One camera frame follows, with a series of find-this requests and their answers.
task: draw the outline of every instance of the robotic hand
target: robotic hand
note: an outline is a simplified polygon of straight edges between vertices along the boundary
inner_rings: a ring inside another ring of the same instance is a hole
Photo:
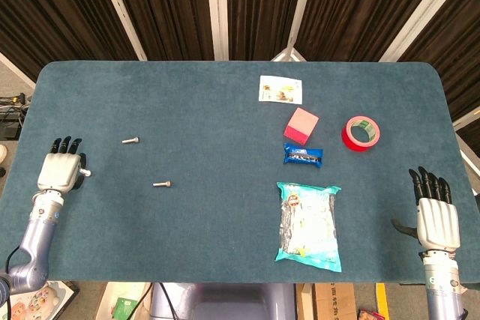
[[[22,243],[8,256],[5,274],[0,274],[0,307],[10,295],[33,292],[40,289],[48,277],[48,255],[53,233],[63,206],[62,195],[82,185],[90,171],[85,170],[85,154],[75,154],[81,139],[71,137],[56,139],[43,161],[38,177],[38,189],[33,195],[33,210]],[[30,256],[28,264],[8,267],[10,257],[18,249]]]
[[[420,175],[409,170],[417,204],[417,229],[392,225],[412,236],[425,248],[419,253],[424,264],[430,320],[463,320],[468,312],[461,300],[461,285],[455,251],[460,247],[457,208],[452,204],[449,183],[421,166]]]

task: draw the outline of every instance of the colorful box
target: colorful box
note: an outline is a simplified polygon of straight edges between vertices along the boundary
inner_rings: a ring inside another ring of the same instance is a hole
[[[318,116],[310,114],[301,108],[297,108],[283,133],[287,138],[305,145],[309,136],[314,131],[318,122]]]

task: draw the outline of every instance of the red tape roll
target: red tape roll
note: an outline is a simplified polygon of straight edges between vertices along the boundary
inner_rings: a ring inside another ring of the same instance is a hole
[[[352,127],[360,127],[368,134],[367,142],[360,142],[352,135]],[[342,130],[342,140],[348,149],[353,151],[366,151],[380,140],[380,128],[377,123],[366,116],[354,116],[346,123]]]

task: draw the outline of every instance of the wire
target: wire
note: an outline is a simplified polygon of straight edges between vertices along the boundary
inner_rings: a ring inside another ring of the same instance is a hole
[[[158,283],[158,285],[160,285],[160,287],[163,290],[163,293],[165,294],[165,298],[168,301],[168,306],[170,307],[170,311],[172,312],[173,320],[178,320],[179,316],[177,315],[175,308],[172,305],[172,301],[170,300],[170,296],[168,296],[167,290],[165,289],[165,285],[163,283]]]
[[[12,256],[14,255],[14,253],[17,252],[17,250],[20,248],[20,245],[18,247],[16,247],[11,253],[10,255],[7,257],[7,261],[5,262],[5,273],[8,274],[8,268],[10,267],[10,259],[12,258]]]
[[[8,269],[10,267],[10,259],[12,258],[12,256],[14,255],[14,253],[17,252],[17,250],[20,248],[20,245],[18,247],[16,247],[8,256],[7,256],[7,260],[5,261],[5,273],[8,274]],[[10,296],[8,296],[8,299],[7,299],[7,320],[11,320],[12,319],[12,304],[10,302]]]
[[[16,115],[19,125],[23,127],[23,122],[25,121],[26,112],[29,109],[30,104],[24,105],[2,105],[0,106],[0,113],[3,114],[3,117],[0,118],[0,126],[8,127],[12,123],[12,120],[7,121],[9,115]]]
[[[25,104],[26,96],[25,93],[20,93],[18,95],[14,95],[12,97],[0,97],[0,105],[8,105],[8,104]]]
[[[142,295],[142,297],[140,298],[140,300],[138,300],[138,303],[136,303],[134,309],[132,310],[132,312],[130,313],[130,315],[127,317],[127,320],[132,319],[132,316],[133,316],[134,313],[137,311],[137,308],[140,306],[140,304],[142,303],[143,299],[145,299],[145,296],[147,296],[147,294],[150,292],[150,290],[152,290],[152,286],[153,286],[153,283],[150,283],[150,286],[148,287],[147,291],[145,292],[145,294]]]

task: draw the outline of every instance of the screw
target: screw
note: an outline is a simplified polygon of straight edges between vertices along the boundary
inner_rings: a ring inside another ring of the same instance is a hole
[[[87,170],[87,169],[80,169],[79,173],[84,174],[84,176],[86,176],[86,177],[89,177],[92,174],[92,172],[90,170]]]
[[[154,187],[171,187],[173,185],[173,182],[168,180],[165,181],[164,183],[153,183]]]
[[[130,144],[131,142],[139,142],[139,141],[140,141],[140,138],[138,136],[135,136],[132,139],[122,140],[121,143],[122,144]]]

